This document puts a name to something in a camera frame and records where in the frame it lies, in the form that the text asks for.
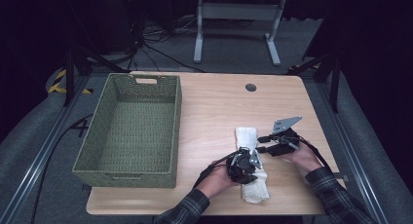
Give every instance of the gray carpet floor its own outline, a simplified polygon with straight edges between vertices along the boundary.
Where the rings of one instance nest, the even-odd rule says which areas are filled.
[[[184,25],[189,20],[191,18],[182,19],[180,24]],[[309,57],[302,60],[302,56],[319,24],[320,20],[282,20],[276,35],[276,46],[282,61],[279,67],[272,64],[263,37],[264,33],[271,28],[268,22],[228,20],[206,22],[203,57],[200,64],[193,62],[195,26],[177,27],[176,33],[179,35],[170,38],[161,37],[163,34],[155,33],[153,28],[147,28],[145,31],[147,39],[163,41],[147,41],[148,45],[168,56],[143,47],[134,56],[129,69],[196,72],[193,69],[195,67],[210,73],[283,74],[291,65],[302,64],[310,59]],[[107,58],[119,56],[123,55],[114,53]],[[118,65],[128,68],[129,62],[125,61]],[[106,67],[94,67],[93,74],[87,78],[87,83],[83,87],[93,89],[94,92],[80,94],[73,100],[73,106],[67,111],[67,118],[62,124],[62,131],[77,120],[93,114],[108,72],[110,70]],[[368,207],[366,203],[368,198],[359,186],[357,176],[351,166],[353,159],[349,158],[346,153],[344,146],[346,140],[354,146],[357,159],[360,160],[363,171],[370,182],[368,185],[374,192],[375,198],[373,199],[379,201],[379,207],[387,219],[382,223],[411,223],[413,220],[412,196],[357,105],[345,77],[341,76],[338,94],[339,113],[335,114],[325,102],[325,96],[329,90],[329,79],[326,83],[316,84],[311,78],[314,72],[314,70],[307,70],[301,73],[300,77],[303,78],[338,167],[342,174],[350,179],[346,182],[348,190]],[[49,82],[45,84],[45,89],[49,88],[55,77],[56,74],[51,76]],[[44,142],[51,137],[50,131],[62,112],[63,102],[64,93],[50,93],[49,97],[21,120],[2,142],[0,147],[0,198],[2,201],[0,210],[6,210],[25,172],[35,160]],[[338,125],[343,127],[344,134],[337,128],[337,121]],[[56,146],[42,184],[35,223],[149,223],[151,216],[94,216],[86,213],[85,206],[89,191],[71,173],[85,135],[84,132],[80,133],[80,130],[68,131]],[[39,185],[40,177],[17,211],[15,223],[30,223]],[[304,220],[305,223],[311,223],[311,217],[306,216]],[[325,215],[317,216],[316,223],[329,223],[329,220]]]

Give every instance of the plaid sleeve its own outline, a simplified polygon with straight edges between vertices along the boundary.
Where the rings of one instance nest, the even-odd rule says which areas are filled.
[[[326,168],[306,175],[332,223],[376,223]]]
[[[157,216],[155,224],[190,224],[196,223],[209,206],[209,199],[198,189],[193,189],[174,208]]]

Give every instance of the table top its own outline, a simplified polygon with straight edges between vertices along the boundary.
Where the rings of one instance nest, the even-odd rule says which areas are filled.
[[[177,75],[182,89],[176,187],[93,187],[90,214],[157,215],[191,191],[200,172],[212,161],[236,151],[237,127],[256,128],[258,136],[272,133],[276,120],[303,119],[292,128],[312,142],[334,172],[338,172],[316,112],[299,77],[183,72],[133,72]],[[256,86],[249,92],[245,85]],[[270,200],[253,205],[242,199],[241,186],[211,199],[204,215],[324,214],[319,199],[306,182],[305,172],[279,157],[261,155],[268,174]]]

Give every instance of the green woven basket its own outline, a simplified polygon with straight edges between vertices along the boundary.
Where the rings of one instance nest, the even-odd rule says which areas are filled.
[[[110,74],[73,173],[94,187],[173,188],[179,76]]]

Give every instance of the basket handle hole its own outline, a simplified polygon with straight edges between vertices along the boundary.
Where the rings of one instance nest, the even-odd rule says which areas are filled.
[[[146,85],[157,85],[158,80],[157,79],[142,79],[142,78],[136,78],[135,81],[138,84],[146,84]]]

